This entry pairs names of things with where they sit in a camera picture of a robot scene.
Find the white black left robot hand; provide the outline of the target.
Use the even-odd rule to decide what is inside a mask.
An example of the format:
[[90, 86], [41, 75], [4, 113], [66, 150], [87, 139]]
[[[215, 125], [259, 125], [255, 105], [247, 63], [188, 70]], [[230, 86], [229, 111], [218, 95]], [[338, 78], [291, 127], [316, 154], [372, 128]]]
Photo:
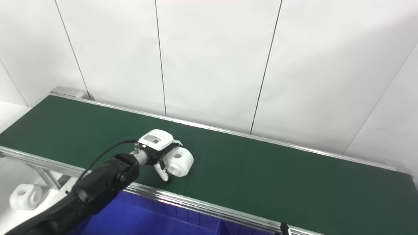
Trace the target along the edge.
[[165, 156], [176, 147], [183, 147], [181, 141], [166, 131], [153, 129], [134, 143], [133, 155], [140, 166], [153, 166], [161, 179], [168, 182]]

